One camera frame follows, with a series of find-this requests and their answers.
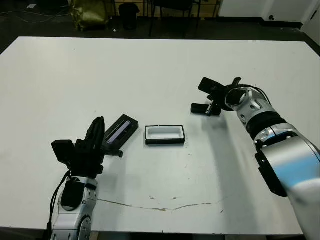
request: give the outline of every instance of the cable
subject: cable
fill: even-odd
[[[57,15],[46,15],[46,14],[37,13],[37,12],[20,11],[20,10],[0,12],[0,14],[9,14],[9,13],[25,13],[25,14],[33,14],[33,15],[44,16],[44,17],[58,17]]]
[[[56,17],[62,17],[62,16],[67,16],[67,15],[69,15],[69,13],[68,14],[63,14],[63,15],[58,15]],[[27,20],[24,20],[22,17],[19,17],[19,16],[0,16],[0,18],[16,18],[16,19],[20,19],[21,21],[23,21],[25,23],[28,23],[28,24],[41,24],[41,23],[45,23],[45,22],[47,22],[47,21],[49,21],[51,19],[54,19],[55,16],[50,17],[49,19],[46,19],[44,21],[27,21]]]
[[[29,13],[29,14],[36,14],[36,15],[40,15],[40,16],[46,16],[46,17],[50,17],[46,20],[42,20],[42,21],[27,21],[25,19],[23,19],[22,17],[19,17],[19,16],[11,16],[11,15],[8,15],[8,16],[0,16],[0,18],[16,18],[16,19],[20,19],[21,21],[25,22],[25,23],[28,23],[28,24],[41,24],[41,23],[45,23],[47,21],[50,21],[56,17],[62,17],[62,16],[67,16],[69,15],[69,13],[67,14],[60,14],[64,11],[65,9],[62,9],[61,11],[59,11],[56,15],[44,15],[44,14],[40,14],[40,13],[31,13],[31,12],[28,12],[28,11],[9,11],[9,12],[0,12],[0,14],[6,14],[6,13],[10,13],[10,12],[25,12],[25,13]]]
[[[263,97],[264,99],[272,106],[267,94],[260,88],[256,87],[256,86],[251,86],[251,85],[247,85],[247,84],[240,84],[238,85],[239,87],[235,87],[234,89],[239,89],[239,88],[242,88],[242,87],[247,87],[247,88],[252,88],[254,90],[257,90]]]
[[[56,190],[54,191],[52,198],[51,198],[51,202],[50,202],[50,212],[49,212],[49,221],[46,224],[46,230],[43,233],[42,239],[43,240],[50,240],[51,239],[51,235],[52,235],[52,215],[54,213],[54,209],[55,209],[55,204],[56,204],[56,199],[57,199],[57,195],[58,195],[58,191],[61,187],[61,185],[65,182],[65,180],[67,179],[68,176],[70,176],[71,170],[67,171],[61,182],[59,183],[58,187],[56,188]]]

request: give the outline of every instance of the black trash can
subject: black trash can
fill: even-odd
[[[119,6],[120,16],[123,21],[123,28],[126,30],[136,29],[137,14],[140,12],[134,3],[124,3]]]

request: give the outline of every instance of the white wall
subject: white wall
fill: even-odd
[[[308,21],[302,27],[302,31],[318,45],[320,45],[320,7],[317,9],[317,12],[314,15],[313,19]]]
[[[269,16],[273,15],[278,22],[300,23],[313,2],[314,0],[268,0],[262,18],[269,21]]]
[[[261,17],[268,0],[223,0],[220,17]]]
[[[320,0],[223,0],[220,17],[258,17],[269,21],[305,23]]]

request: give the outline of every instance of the yellow bag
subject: yellow bag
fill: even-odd
[[[77,30],[105,26],[109,21],[105,0],[68,0],[68,3]]]

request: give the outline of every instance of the white table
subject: white table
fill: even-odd
[[[190,106],[206,100],[202,77],[242,77],[320,147],[319,66],[304,42],[19,37],[0,56],[0,227],[44,229],[66,171],[51,142],[127,114],[140,127],[122,159],[104,159],[93,231],[301,234],[236,113]],[[144,144],[145,125],[170,124],[184,126],[184,146]]]

